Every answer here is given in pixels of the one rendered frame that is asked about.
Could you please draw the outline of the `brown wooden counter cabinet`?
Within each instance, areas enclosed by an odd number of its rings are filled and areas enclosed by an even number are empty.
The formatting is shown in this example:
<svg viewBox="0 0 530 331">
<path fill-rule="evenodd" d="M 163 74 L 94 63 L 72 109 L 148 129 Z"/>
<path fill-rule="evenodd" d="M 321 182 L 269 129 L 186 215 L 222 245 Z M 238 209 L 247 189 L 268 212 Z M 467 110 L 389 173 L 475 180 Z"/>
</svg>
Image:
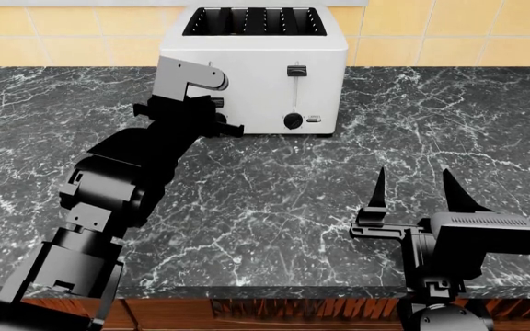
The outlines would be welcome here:
<svg viewBox="0 0 530 331">
<path fill-rule="evenodd" d="M 104 331 L 402 331 L 395 299 L 115 300 Z M 530 299 L 484 300 L 495 331 L 530 331 Z"/>
</svg>

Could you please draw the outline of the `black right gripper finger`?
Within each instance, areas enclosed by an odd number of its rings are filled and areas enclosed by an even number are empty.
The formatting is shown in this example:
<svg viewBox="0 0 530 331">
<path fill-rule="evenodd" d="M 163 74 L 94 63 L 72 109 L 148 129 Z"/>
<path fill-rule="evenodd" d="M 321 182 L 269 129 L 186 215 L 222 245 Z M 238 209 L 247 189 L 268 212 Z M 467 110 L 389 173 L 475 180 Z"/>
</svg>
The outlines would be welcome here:
<svg viewBox="0 0 530 331">
<path fill-rule="evenodd" d="M 448 169 L 443 171 L 443 182 L 448 211 L 459 213 L 493 212 L 473 200 Z"/>
<path fill-rule="evenodd" d="M 356 222 L 363 223 L 382 223 L 387 214 L 385 201 L 386 176 L 385 169 L 381 167 L 377 181 L 374 187 L 374 193 L 367 206 L 359 209 Z"/>
</svg>

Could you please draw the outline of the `white four-slot toaster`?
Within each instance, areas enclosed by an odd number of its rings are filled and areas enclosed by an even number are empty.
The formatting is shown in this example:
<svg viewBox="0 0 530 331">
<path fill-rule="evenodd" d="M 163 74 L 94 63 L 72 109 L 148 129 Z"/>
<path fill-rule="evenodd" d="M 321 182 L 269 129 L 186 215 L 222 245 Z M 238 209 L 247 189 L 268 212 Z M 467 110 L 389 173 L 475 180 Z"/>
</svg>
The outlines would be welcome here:
<svg viewBox="0 0 530 331">
<path fill-rule="evenodd" d="M 226 90 L 189 86 L 187 96 L 223 98 L 221 114 L 248 134 L 333 134 L 347 53 L 336 19 L 313 2 L 189 6 L 159 46 L 159 57 L 223 71 Z M 305 65 L 307 76 L 287 76 L 288 65 Z M 295 130 L 283 124 L 292 112 L 303 116 Z M 320 123 L 306 122 L 316 115 Z"/>
</svg>

